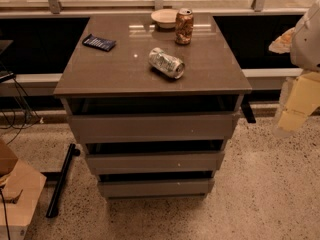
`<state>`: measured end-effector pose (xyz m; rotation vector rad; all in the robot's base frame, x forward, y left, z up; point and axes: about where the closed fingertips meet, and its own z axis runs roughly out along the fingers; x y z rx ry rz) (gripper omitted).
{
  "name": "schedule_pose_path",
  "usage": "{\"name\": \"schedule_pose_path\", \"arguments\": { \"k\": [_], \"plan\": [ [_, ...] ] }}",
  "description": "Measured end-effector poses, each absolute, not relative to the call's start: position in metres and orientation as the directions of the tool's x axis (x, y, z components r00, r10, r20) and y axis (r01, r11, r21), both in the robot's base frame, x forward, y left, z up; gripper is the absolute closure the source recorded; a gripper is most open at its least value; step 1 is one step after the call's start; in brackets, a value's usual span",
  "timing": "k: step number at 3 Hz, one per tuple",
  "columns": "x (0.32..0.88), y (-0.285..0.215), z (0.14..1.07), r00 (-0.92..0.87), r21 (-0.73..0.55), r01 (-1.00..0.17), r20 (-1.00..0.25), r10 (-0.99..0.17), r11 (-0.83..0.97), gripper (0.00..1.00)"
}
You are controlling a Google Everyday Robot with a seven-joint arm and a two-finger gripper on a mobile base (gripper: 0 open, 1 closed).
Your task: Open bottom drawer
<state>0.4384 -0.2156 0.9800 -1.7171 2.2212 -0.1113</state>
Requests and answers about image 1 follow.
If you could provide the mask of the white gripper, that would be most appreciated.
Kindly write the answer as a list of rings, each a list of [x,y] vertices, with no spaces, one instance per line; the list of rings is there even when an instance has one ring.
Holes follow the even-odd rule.
[[[279,138],[290,137],[320,107],[320,73],[303,71],[296,78],[287,78],[279,103],[282,111],[276,112],[272,133]]]

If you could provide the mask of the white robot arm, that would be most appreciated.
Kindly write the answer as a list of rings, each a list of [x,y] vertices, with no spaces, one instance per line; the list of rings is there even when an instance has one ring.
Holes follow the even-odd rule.
[[[293,135],[320,107],[320,0],[316,0],[297,24],[269,45],[273,53],[289,53],[293,65],[302,69],[282,85],[273,134]]]

